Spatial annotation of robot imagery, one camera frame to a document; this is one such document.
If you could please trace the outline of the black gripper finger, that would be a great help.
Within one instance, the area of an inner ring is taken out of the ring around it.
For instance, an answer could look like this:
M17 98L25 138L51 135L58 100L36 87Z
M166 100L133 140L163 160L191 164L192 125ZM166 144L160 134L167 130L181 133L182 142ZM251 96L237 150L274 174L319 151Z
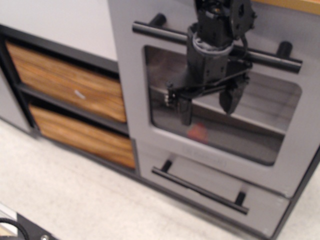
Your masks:
M219 104L227 115L231 115L236 110L249 81L248 76L234 77L219 94Z
M183 125L190 125L192 122L192 100L181 97L178 100L178 113L180 122Z

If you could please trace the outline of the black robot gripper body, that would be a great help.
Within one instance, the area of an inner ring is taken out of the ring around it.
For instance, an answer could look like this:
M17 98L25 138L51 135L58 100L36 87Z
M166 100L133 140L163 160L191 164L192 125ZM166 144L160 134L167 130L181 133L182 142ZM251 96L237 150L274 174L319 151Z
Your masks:
M178 107L180 98L190 99L221 93L228 81L248 76L251 63L244 56L231 56L234 47L232 28L227 23L195 23L187 32L187 66L166 83L165 102Z

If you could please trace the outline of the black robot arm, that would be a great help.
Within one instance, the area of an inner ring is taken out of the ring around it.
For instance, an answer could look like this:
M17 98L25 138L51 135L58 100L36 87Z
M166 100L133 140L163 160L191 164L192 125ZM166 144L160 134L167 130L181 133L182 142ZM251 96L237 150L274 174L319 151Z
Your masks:
M166 105L175 107L185 126L192 122L195 98L218 93L223 111L235 111L250 80L246 32L257 17L249 0L194 3L197 22L187 30L186 68L166 82Z

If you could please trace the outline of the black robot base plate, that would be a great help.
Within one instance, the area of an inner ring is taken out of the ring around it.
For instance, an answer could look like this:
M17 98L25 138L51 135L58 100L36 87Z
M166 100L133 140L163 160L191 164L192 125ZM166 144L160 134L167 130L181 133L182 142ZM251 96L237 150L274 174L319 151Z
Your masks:
M45 230L19 213L17 214L16 221L26 230L30 240L58 240L55 235L51 234L49 231Z

